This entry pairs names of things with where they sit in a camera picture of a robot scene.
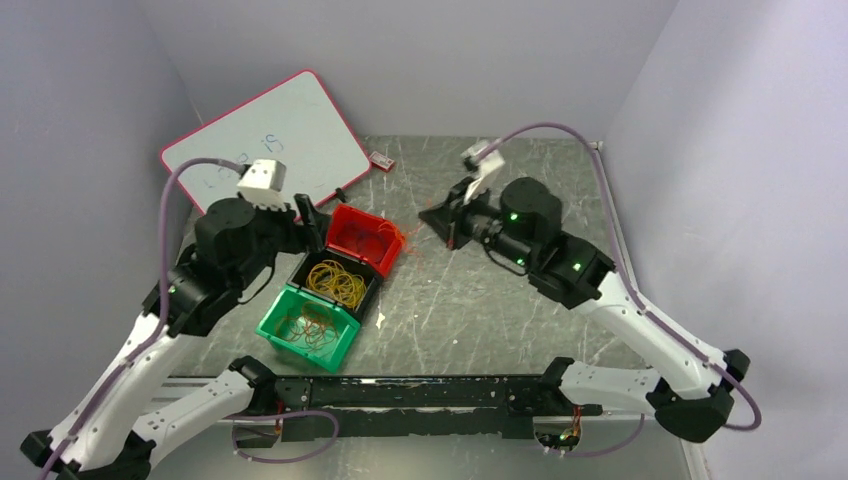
green plastic bin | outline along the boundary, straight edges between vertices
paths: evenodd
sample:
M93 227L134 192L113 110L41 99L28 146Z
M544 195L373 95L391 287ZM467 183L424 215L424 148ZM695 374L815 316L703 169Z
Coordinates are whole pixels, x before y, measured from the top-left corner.
M309 345L304 336L294 338L291 334L291 322L283 321L286 317L299 316L306 302L313 302L318 305L315 308L328 311L335 327L335 334L328 331L326 337L319 342L321 345L318 348ZM256 333L267 339L277 351L294 352L335 373L359 333L359 322L338 306L303 290L286 286L256 327Z

small red object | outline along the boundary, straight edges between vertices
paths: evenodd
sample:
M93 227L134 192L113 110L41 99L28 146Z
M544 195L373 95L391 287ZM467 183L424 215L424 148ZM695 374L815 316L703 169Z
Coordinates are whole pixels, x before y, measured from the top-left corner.
M389 173L389 171L394 168L395 161L391 158L383 155L380 152L371 152L371 155L368 156L368 160L380 170Z
M333 212L327 232L327 247L371 265L386 278L406 238L389 220L341 204Z

scratched metal surface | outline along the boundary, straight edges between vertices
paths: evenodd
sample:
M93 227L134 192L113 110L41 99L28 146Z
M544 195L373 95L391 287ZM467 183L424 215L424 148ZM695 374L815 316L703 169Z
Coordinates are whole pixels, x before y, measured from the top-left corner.
M475 141L365 137L369 152L379 151L398 164L389 174L372 169L351 186L349 204L414 231L417 212L443 200L465 175L459 155ZM511 180L535 177L563 200L563 228L608 251L598 189L577 144L516 139L501 151L507 167L493 201ZM330 212L335 205L330 202L322 210ZM193 241L190 231L187 228L184 245ZM414 253L398 260L338 374L534 373L544 371L555 356L603 366L643 366L611 333L541 297L526 278L492 264L479 245L448 251L427 227L412 234L409 243ZM271 284L251 303L226 315L210 341L189 353L173 375L217 376L245 354L279 374L326 374L294 354L276 352L254 333L299 260L278 256ZM260 276L256 284L263 279Z

whiteboard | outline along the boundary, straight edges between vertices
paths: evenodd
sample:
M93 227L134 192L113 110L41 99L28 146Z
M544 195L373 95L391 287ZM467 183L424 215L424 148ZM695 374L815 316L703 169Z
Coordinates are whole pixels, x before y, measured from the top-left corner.
M197 157L236 163L259 158L286 166L283 193L305 193L316 205L363 176L371 164L318 76L304 70L162 149L172 172ZM237 175L223 167L197 165L179 179L202 212L236 195Z

white wall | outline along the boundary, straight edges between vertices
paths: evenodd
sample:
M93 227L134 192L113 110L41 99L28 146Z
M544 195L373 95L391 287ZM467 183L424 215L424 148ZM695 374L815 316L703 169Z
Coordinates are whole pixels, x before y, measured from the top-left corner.
M716 479L848 470L846 52L845 2L681 2L606 137L640 284L752 358Z
M360 134L599 139L677 0L140 3L204 120L312 68Z
M198 123L133 2L2 2L0 478L35 478L20 442L132 328L156 282L158 149Z

